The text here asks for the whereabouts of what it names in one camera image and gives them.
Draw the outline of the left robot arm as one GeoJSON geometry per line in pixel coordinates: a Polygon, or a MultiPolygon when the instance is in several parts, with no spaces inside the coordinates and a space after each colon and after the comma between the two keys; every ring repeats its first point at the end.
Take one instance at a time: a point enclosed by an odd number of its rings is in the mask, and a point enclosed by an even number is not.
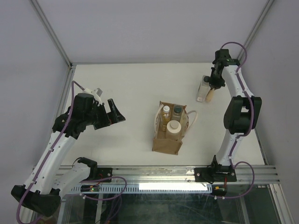
{"type": "Polygon", "coordinates": [[[15,185],[12,196],[25,208],[45,217],[52,216],[61,199],[81,181],[94,181],[100,175],[96,161],[82,157],[70,171],[56,178],[62,161],[87,126],[95,130],[125,121],[113,99],[110,112],[93,95],[79,93],[66,113],[56,118],[49,143],[38,164],[23,185],[15,185]]]}

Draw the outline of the beige squeeze tube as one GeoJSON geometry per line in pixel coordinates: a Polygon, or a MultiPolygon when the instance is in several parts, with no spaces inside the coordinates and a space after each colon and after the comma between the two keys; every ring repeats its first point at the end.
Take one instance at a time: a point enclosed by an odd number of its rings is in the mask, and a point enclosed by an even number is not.
{"type": "Polygon", "coordinates": [[[208,94],[207,94],[207,96],[206,96],[206,98],[205,98],[205,101],[206,101],[207,103],[209,103],[209,102],[212,101],[212,99],[213,99],[213,97],[214,97],[214,92],[215,92],[215,88],[211,88],[211,89],[209,90],[209,92],[208,92],[208,94]]]}

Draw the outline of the clear square bottle front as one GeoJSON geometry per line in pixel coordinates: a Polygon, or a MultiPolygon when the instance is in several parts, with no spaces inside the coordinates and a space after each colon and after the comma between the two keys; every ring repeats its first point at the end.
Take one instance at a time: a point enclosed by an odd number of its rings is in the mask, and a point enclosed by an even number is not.
{"type": "Polygon", "coordinates": [[[210,91],[210,77],[209,76],[203,76],[202,80],[200,82],[197,96],[196,96],[196,101],[197,102],[203,102],[206,99],[206,96],[208,95],[210,91]]]}

